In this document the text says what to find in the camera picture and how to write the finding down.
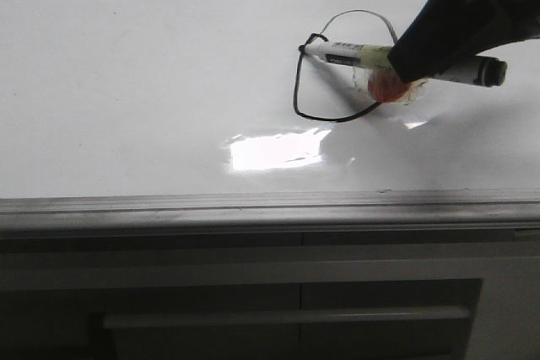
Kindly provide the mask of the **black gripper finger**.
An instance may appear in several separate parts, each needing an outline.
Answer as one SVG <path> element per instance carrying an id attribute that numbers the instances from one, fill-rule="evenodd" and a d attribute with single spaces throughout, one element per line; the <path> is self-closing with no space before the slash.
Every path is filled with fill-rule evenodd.
<path id="1" fill-rule="evenodd" d="M 539 35 L 539 0 L 428 0 L 389 53 L 404 82 Z"/>

